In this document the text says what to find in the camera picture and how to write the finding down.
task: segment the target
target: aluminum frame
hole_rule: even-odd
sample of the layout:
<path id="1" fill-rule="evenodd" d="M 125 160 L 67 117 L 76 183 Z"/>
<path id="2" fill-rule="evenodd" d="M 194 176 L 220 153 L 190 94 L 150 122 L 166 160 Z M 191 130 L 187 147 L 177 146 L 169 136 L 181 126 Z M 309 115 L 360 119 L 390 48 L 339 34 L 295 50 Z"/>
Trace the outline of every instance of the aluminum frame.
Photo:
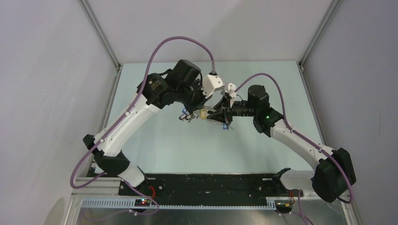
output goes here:
<path id="1" fill-rule="evenodd" d="M 109 44 L 94 12 L 92 11 L 89 3 L 87 0 L 78 0 L 79 3 L 82 6 L 83 11 L 87 15 L 88 20 L 90 21 L 94 31 L 98 35 L 99 40 L 103 44 L 106 52 L 108 53 L 110 59 L 112 60 L 113 65 L 115 66 L 117 73 L 112 80 L 111 84 L 111 90 L 109 92 L 109 97 L 107 99 L 106 107 L 104 109 L 101 123 L 99 125 L 99 130 L 102 130 L 108 121 L 110 110 L 112 107 L 113 100 L 115 98 L 115 93 L 117 89 L 117 85 L 119 83 L 120 79 L 120 74 L 121 74 L 121 65 L 119 61 L 117 60 L 115 53 L 112 50 L 111 45 Z M 311 89 L 308 85 L 305 73 L 304 73 L 304 68 L 303 65 L 305 65 L 305 62 L 307 61 L 309 55 L 311 54 L 312 50 L 320 40 L 322 34 L 326 30 L 326 27 L 330 23 L 332 17 L 336 13 L 338 6 L 341 4 L 341 0 L 333 0 L 331 4 L 329 5 L 324 17 L 322 18 L 322 21 L 320 25 L 317 28 L 317 31 L 315 32 L 314 36 L 312 37 L 308 47 L 306 48 L 305 53 L 303 54 L 300 62 L 298 62 L 298 69 L 300 71 L 301 79 L 303 82 L 303 85 L 305 87 L 307 97 L 311 106 L 311 110 L 313 112 L 315 122 L 318 128 L 318 132 L 320 133 L 321 140 L 324 144 L 327 144 L 327 139 L 325 137 L 324 131 L 322 129 L 321 121 L 319 120 L 318 117 L 318 112 L 317 108 L 311 93 Z M 90 162 L 86 168 L 86 173 L 87 171 L 91 168 L 92 165 L 92 157 L 90 158 Z M 92 178 L 86 178 L 86 177 L 79 177 L 76 180 L 76 184 L 83 184 L 86 183 L 88 180 Z M 119 196 L 118 195 L 118 190 L 119 190 L 119 183 L 120 179 L 119 178 L 99 178 L 96 181 L 94 181 L 92 184 L 88 185 L 86 188 L 82 189 L 76 189 L 72 192 L 70 196 L 70 200 L 67 206 L 67 210 L 64 214 L 64 217 L 62 219 L 62 225 L 75 225 L 78 220 L 79 212 L 80 212 L 80 206 L 83 202 L 83 199 L 85 198 L 131 198 L 130 196 Z M 288 197 L 274 197 L 274 198 L 267 198 L 268 200 L 288 200 Z M 305 196 L 302 199 L 320 199 L 315 193 L 305 193 Z M 347 219 L 347 223 L 349 225 L 361 225 L 363 224 L 362 219 L 360 217 L 358 207 L 356 205 L 356 202 L 353 202 L 352 204 L 344 204 L 341 203 L 345 217 Z"/>

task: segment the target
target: purple cable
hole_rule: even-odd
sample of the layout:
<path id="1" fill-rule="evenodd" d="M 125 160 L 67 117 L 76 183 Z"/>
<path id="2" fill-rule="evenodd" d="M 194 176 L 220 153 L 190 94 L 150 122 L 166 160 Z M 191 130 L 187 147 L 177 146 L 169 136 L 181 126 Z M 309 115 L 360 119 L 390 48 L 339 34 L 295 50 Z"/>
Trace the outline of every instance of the purple cable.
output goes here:
<path id="1" fill-rule="evenodd" d="M 289 213 L 280 213 L 278 210 L 275 210 L 275 211 L 276 211 L 278 214 L 281 214 L 281 215 L 283 215 L 283 216 L 289 214 Z M 292 214 L 292 215 L 297 215 L 297 216 L 301 216 L 301 214 L 298 213 L 298 212 L 290 212 L 290 214 Z M 304 218 L 305 218 L 311 225 L 314 225 L 314 223 L 313 223 L 308 217 L 304 216 Z"/>
<path id="2" fill-rule="evenodd" d="M 298 197 L 297 197 L 297 202 L 298 202 L 298 209 L 300 210 L 300 215 L 303 218 L 304 224 L 308 225 L 307 220 L 305 218 L 305 215 L 303 213 L 303 208 L 301 207 L 301 202 L 300 202 L 300 195 L 301 195 L 302 190 L 298 191 Z"/>
<path id="3" fill-rule="evenodd" d="M 253 79 L 253 78 L 257 77 L 257 76 L 260 76 L 260 75 L 263 75 L 263 76 L 266 76 L 266 77 L 270 78 L 274 82 L 276 88 L 278 89 L 279 96 L 281 97 L 281 102 L 282 102 L 283 120 L 284 120 L 284 123 L 285 123 L 286 127 L 291 132 L 293 132 L 297 136 L 299 136 L 301 139 L 303 139 L 304 141 L 306 141 L 307 143 L 312 145 L 314 148 L 316 148 L 317 150 L 320 150 L 325 156 L 327 156 L 336 165 L 336 167 L 338 168 L 338 170 L 340 171 L 340 173 L 342 174 L 342 176 L 343 176 L 343 178 L 345 180 L 345 183 L 346 183 L 346 185 L 348 187 L 348 191 L 350 192 L 350 200 L 347 201 L 347 200 L 341 199 L 340 197 L 338 199 L 341 200 L 344 203 L 347 203 L 347 204 L 351 203 L 354 200 L 354 191 L 352 190 L 351 183 L 348 180 L 347 175 L 344 173 L 344 170 L 341 168 L 341 166 L 338 164 L 338 162 L 329 153 L 327 153 L 325 150 L 321 149 L 319 145 L 317 145 L 316 143 L 312 142 L 310 139 L 308 139 L 306 136 L 302 135 L 297 130 L 292 130 L 292 127 L 289 125 L 289 123 L 287 122 L 287 119 L 286 119 L 285 103 L 284 103 L 284 100 L 283 100 L 282 91 L 281 91 L 278 83 L 276 82 L 276 80 L 271 75 L 266 74 L 266 73 L 254 74 L 254 75 L 250 76 L 249 78 L 247 78 L 241 85 L 239 85 L 239 87 L 235 90 L 235 92 L 237 92 L 239 89 L 241 89 L 243 87 L 243 85 L 245 85 L 247 82 L 249 82 L 249 80 L 251 80 L 251 79 Z"/>
<path id="4" fill-rule="evenodd" d="M 159 51 L 159 49 L 162 47 L 162 45 L 164 45 L 164 44 L 165 44 L 166 42 L 168 42 L 168 41 L 177 40 L 177 39 L 187 40 L 187 41 L 193 42 L 193 43 L 199 45 L 200 47 L 202 47 L 202 48 L 209 54 L 210 59 L 211 59 L 211 62 L 212 62 L 212 73 L 215 73 L 214 57 L 213 57 L 213 55 L 211 54 L 210 50 L 209 50 L 206 46 L 204 46 L 203 44 L 201 44 L 199 41 L 196 41 L 196 40 L 194 40 L 194 39 L 192 39 L 192 38 L 189 38 L 189 37 L 175 36 L 175 37 L 169 37 L 169 38 L 165 39 L 164 41 L 162 41 L 162 42 L 155 48 L 155 50 L 153 51 L 151 57 L 149 58 L 148 65 L 146 66 L 145 75 L 144 75 L 144 79 L 143 79 L 142 83 L 145 83 L 145 82 L 146 82 L 146 79 L 147 79 L 148 74 L 149 74 L 149 68 L 151 67 L 153 58 L 155 57 L 155 54 Z M 145 85 L 141 85 L 140 89 L 138 90 L 138 93 L 137 93 L 136 98 L 133 100 L 133 102 L 131 103 L 131 105 L 130 105 L 129 108 L 127 109 L 127 111 L 130 112 L 130 110 L 135 106 L 136 102 L 138 101 L 139 97 L 140 97 L 141 94 L 142 94 L 142 91 L 144 90 L 144 86 L 145 86 Z M 119 123 L 120 123 L 125 117 L 126 117 L 125 114 L 123 114 L 121 117 L 119 117 L 119 118 L 117 119 L 117 121 L 108 129 L 108 131 L 105 132 L 105 134 L 101 137 L 101 139 L 105 139 L 105 138 L 115 129 L 115 127 L 116 127 L 117 125 L 119 125 Z M 88 181 L 87 183 L 85 183 L 85 184 L 83 184 L 83 185 L 80 185 L 80 186 L 76 186 L 76 185 L 74 184 L 75 176 L 76 176 L 77 170 L 78 170 L 79 167 L 82 165 L 82 163 L 85 161 L 85 159 L 94 151 L 94 149 L 98 147 L 99 144 L 100 144 L 99 141 L 98 141 L 97 143 L 95 143 L 95 145 L 94 145 L 93 147 L 90 148 L 90 150 L 80 159 L 80 161 L 77 163 L 77 165 L 76 165 L 75 168 L 73 169 L 73 172 L 72 172 L 72 174 L 71 174 L 71 176 L 70 176 L 70 180 L 69 180 L 70 186 L 71 186 L 72 188 L 74 188 L 74 189 L 84 188 L 84 187 L 86 187 L 87 185 L 91 184 L 91 183 L 92 183 L 93 181 L 95 181 L 96 179 L 98 179 L 100 176 L 102 176 L 102 175 L 105 174 L 105 172 L 102 172 L 102 173 L 98 174 L 97 176 L 95 176 L 95 177 L 94 177 L 93 179 L 91 179 L 90 181 Z"/>

